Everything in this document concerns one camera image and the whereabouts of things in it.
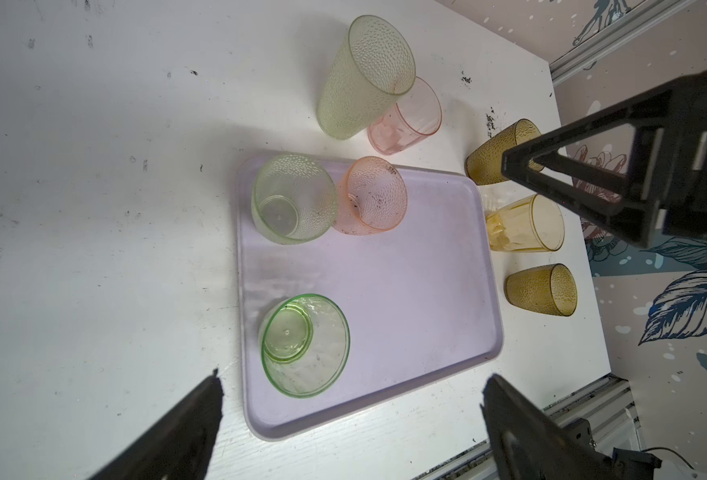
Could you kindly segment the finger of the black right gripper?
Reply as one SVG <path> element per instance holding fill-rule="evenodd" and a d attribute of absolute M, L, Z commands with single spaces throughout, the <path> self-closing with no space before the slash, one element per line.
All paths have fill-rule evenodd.
<path fill-rule="evenodd" d="M 501 173 L 599 228 L 646 248 L 663 210 L 671 164 L 663 159 L 671 92 L 649 91 L 507 150 Z M 616 127 L 633 128 L 627 171 L 561 154 L 567 144 Z"/>

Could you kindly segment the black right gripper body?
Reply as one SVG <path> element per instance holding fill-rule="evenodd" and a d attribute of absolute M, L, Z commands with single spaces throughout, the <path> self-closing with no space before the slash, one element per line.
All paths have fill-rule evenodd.
<path fill-rule="evenodd" d="M 661 102 L 653 197 L 665 210 L 663 232 L 707 246 L 707 71 L 661 86 Z"/>

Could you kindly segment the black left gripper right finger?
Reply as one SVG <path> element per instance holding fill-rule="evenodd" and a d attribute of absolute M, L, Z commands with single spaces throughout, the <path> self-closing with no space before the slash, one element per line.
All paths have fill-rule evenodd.
<path fill-rule="evenodd" d="M 501 479 L 613 479 L 583 418 L 559 427 L 501 375 L 483 388 L 481 413 Z"/>

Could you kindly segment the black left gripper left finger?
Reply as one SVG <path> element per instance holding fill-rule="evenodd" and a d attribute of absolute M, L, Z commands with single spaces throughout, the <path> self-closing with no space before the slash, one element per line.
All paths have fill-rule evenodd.
<path fill-rule="evenodd" d="M 205 478 L 223 418 L 223 397 L 214 372 L 93 478 Z"/>

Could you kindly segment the bright green faceted glass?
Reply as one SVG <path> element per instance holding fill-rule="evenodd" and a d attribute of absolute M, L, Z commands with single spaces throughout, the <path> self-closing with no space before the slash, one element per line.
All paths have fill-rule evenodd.
<path fill-rule="evenodd" d="M 335 302 L 307 293 L 268 310 L 259 344 L 269 382 L 285 396 L 305 399 L 322 394 L 340 378 L 351 352 L 351 331 Z"/>

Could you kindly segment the pink glass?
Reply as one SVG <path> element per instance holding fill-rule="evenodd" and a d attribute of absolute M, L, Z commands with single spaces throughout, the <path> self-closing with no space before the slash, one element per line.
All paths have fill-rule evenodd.
<path fill-rule="evenodd" d="M 417 77 L 411 90 L 367 128 L 367 137 L 377 152 L 393 155 L 436 134 L 442 123 L 439 97 Z"/>
<path fill-rule="evenodd" d="M 407 214 L 407 185 L 393 164 L 377 156 L 357 160 L 337 185 L 335 230 L 371 235 L 395 229 Z"/>

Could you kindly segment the pale green dimpled short glass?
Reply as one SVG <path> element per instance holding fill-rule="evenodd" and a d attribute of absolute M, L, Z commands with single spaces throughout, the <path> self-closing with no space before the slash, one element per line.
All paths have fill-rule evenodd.
<path fill-rule="evenodd" d="M 257 230 L 271 242 L 298 245 L 316 240 L 338 217 L 338 194 L 330 174 L 308 156 L 282 153 L 259 170 L 251 193 Z"/>

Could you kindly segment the tall pale green dimpled glass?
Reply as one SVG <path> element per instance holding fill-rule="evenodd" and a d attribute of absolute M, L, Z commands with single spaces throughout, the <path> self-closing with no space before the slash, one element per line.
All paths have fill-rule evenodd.
<path fill-rule="evenodd" d="M 415 84 L 417 67 L 401 32 L 375 15 L 353 20 L 317 108 L 329 136 L 347 140 L 367 129 Z"/>

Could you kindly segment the lilac plastic tray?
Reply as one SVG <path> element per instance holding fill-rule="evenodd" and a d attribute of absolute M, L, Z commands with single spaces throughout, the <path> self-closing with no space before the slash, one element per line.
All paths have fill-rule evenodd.
<path fill-rule="evenodd" d="M 501 308 L 471 179 L 402 167 L 409 206 L 397 228 L 366 236 L 330 230 L 285 246 L 259 234 L 251 216 L 252 188 L 267 160 L 247 160 L 236 177 L 244 410 L 255 436 L 285 439 L 499 355 Z M 340 306 L 352 345 L 327 391 L 296 399 L 271 384 L 259 328 L 273 307 L 307 293 Z"/>

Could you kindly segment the yellow amber glass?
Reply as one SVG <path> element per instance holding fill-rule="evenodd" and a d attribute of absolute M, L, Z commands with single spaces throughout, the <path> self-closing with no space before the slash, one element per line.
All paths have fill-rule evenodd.
<path fill-rule="evenodd" d="M 565 242 L 565 219 L 557 203 L 535 194 L 487 214 L 493 251 L 556 252 Z"/>

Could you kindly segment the dark olive glass near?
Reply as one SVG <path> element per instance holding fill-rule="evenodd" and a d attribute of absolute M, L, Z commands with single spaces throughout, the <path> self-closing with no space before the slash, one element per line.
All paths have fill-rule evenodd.
<path fill-rule="evenodd" d="M 505 298 L 515 307 L 545 315 L 569 317 L 577 310 L 577 283 L 567 266 L 537 266 L 507 276 Z"/>

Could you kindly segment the dark olive glass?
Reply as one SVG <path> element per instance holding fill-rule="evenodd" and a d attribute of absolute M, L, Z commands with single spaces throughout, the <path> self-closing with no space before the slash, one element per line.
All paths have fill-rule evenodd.
<path fill-rule="evenodd" d="M 521 119 L 479 146 L 465 160 L 465 174 L 477 185 L 491 185 L 507 181 L 501 173 L 503 154 L 519 144 L 541 135 L 535 123 Z"/>
<path fill-rule="evenodd" d="M 569 317 L 577 310 L 577 283 L 567 266 L 537 266 L 507 276 L 505 298 L 515 307 L 545 315 Z"/>

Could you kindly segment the dark olive glass far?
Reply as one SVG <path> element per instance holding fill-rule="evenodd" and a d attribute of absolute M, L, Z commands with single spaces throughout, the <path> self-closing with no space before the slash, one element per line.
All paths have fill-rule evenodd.
<path fill-rule="evenodd" d="M 477 185 L 491 185 L 507 181 L 501 173 L 503 154 L 519 144 L 541 135 L 535 123 L 521 119 L 479 146 L 465 160 L 465 174 Z"/>

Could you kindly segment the aluminium front rail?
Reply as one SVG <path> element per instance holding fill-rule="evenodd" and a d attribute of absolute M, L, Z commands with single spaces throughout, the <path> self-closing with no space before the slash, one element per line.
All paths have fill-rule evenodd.
<path fill-rule="evenodd" d="M 543 410 L 551 421 L 567 428 L 583 419 L 591 426 L 593 446 L 610 456 L 615 448 L 641 450 L 645 442 L 639 433 L 639 416 L 631 384 L 609 374 Z M 472 448 L 421 474 L 421 479 L 495 479 L 497 467 L 489 441 Z"/>

